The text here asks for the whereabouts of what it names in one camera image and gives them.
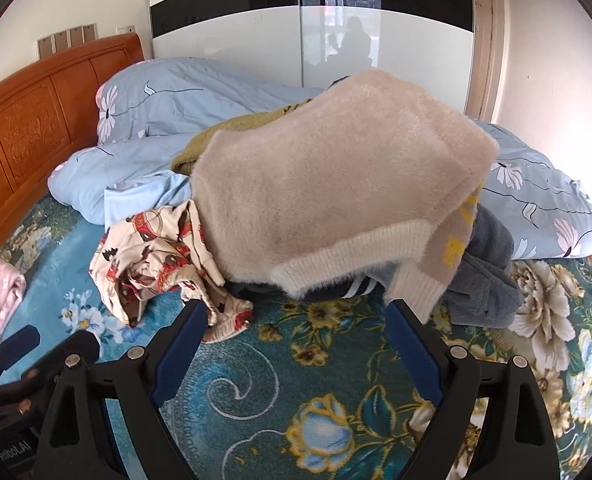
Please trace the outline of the dark grey garment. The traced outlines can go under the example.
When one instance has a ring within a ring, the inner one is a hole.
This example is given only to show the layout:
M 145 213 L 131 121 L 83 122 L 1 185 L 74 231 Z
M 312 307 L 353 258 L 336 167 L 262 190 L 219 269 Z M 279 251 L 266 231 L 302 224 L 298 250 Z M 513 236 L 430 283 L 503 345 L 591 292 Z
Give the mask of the dark grey garment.
M 482 205 L 470 242 L 452 282 L 442 295 L 452 324 L 509 327 L 523 295 L 509 274 L 514 254 L 510 231 Z

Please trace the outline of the light blue floral quilt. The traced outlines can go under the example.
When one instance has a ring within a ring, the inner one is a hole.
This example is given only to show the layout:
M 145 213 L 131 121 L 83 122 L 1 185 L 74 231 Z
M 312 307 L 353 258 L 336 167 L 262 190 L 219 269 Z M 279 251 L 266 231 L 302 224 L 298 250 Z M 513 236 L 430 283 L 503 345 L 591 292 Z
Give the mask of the light blue floral quilt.
M 49 176 L 50 194 L 87 222 L 104 226 L 104 190 L 117 182 L 170 170 L 203 130 L 226 119 L 272 112 L 319 94 L 272 84 L 221 62 L 159 58 L 121 70 L 95 93 L 96 136 Z M 482 122 L 500 146 L 482 204 L 511 232 L 514 259 L 592 255 L 592 200 L 577 181 L 513 133 Z

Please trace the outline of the light blue cloth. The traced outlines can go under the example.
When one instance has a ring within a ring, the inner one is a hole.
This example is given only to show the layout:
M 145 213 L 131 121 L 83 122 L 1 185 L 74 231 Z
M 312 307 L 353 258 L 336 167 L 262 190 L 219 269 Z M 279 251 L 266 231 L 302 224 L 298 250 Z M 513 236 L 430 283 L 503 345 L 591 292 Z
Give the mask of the light blue cloth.
M 104 190 L 104 226 L 134 214 L 163 206 L 178 206 L 191 198 L 190 178 L 171 170 L 160 170 L 108 186 Z

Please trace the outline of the wall switch panel row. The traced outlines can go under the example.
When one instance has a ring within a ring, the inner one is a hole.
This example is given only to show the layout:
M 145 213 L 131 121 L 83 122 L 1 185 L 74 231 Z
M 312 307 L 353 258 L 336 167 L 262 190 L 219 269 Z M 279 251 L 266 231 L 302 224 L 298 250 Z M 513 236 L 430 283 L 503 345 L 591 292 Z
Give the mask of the wall switch panel row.
M 87 24 L 56 32 L 37 41 L 40 60 L 96 39 L 96 24 Z

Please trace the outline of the white black glossy wardrobe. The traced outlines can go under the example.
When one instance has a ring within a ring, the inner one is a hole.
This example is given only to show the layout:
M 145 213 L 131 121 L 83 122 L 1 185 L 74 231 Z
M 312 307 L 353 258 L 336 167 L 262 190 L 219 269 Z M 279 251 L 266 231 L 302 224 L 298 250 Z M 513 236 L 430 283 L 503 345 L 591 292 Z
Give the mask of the white black glossy wardrobe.
M 377 67 L 466 104 L 474 0 L 150 0 L 150 14 L 159 58 L 213 58 L 314 88 Z

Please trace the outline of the beige fuzzy sweater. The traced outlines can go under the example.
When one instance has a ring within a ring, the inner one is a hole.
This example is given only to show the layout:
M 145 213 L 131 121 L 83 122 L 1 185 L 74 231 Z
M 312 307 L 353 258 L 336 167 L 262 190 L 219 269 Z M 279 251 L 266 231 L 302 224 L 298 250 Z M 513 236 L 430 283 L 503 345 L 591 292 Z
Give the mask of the beige fuzzy sweater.
M 192 170 L 193 198 L 228 281 L 296 295 L 393 262 L 385 298 L 426 322 L 498 153 L 470 118 L 367 70 L 267 125 L 217 131 Z

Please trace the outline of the navy white striped garment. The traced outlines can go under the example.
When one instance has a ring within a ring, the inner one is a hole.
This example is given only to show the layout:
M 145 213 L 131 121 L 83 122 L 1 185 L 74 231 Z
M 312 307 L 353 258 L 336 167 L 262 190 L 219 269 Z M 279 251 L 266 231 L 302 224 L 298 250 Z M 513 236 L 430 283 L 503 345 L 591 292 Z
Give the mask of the navy white striped garment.
M 226 290 L 234 297 L 249 300 L 253 304 L 268 298 L 279 297 L 305 304 L 315 304 L 316 302 L 366 296 L 371 292 L 384 292 L 392 281 L 395 270 L 395 263 L 381 263 L 343 278 L 336 278 L 335 281 L 317 285 L 304 292 L 298 292 L 296 295 L 288 294 L 279 286 L 264 283 L 226 282 Z

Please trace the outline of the cream cartoon print garment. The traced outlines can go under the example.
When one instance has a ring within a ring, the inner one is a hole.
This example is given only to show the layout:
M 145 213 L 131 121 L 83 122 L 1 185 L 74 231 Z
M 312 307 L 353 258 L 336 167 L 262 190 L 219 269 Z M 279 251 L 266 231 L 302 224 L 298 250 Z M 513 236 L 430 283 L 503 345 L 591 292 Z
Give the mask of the cream cartoon print garment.
M 152 298 L 173 290 L 184 302 L 206 304 L 205 344 L 238 336 L 253 321 L 253 304 L 224 288 L 192 200 L 138 212 L 107 228 L 89 274 L 104 306 L 129 327 L 141 322 Z

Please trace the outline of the orange wooden headboard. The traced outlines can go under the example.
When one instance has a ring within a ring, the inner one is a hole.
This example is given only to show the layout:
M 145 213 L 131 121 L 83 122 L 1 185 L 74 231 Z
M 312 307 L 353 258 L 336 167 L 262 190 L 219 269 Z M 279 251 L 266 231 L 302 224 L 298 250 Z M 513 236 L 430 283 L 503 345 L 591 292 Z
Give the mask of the orange wooden headboard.
M 132 32 L 58 52 L 0 82 L 0 248 L 46 194 L 55 166 L 98 140 L 98 87 L 142 60 Z

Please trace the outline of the white wall socket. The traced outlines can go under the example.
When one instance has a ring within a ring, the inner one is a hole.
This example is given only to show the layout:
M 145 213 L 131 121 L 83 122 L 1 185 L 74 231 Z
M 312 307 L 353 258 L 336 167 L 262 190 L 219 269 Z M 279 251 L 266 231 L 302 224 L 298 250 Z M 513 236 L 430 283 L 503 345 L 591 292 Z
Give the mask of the white wall socket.
M 116 35 L 134 34 L 135 32 L 136 28 L 133 25 L 116 28 Z

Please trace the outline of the wooden door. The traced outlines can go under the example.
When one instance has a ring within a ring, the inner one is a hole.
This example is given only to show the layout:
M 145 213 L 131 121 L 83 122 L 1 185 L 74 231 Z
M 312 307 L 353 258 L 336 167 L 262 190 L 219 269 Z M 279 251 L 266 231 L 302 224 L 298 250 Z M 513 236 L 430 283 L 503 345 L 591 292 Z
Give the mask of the wooden door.
M 466 114 L 477 119 L 490 115 L 494 58 L 497 47 L 494 0 L 474 0 L 474 52 Z

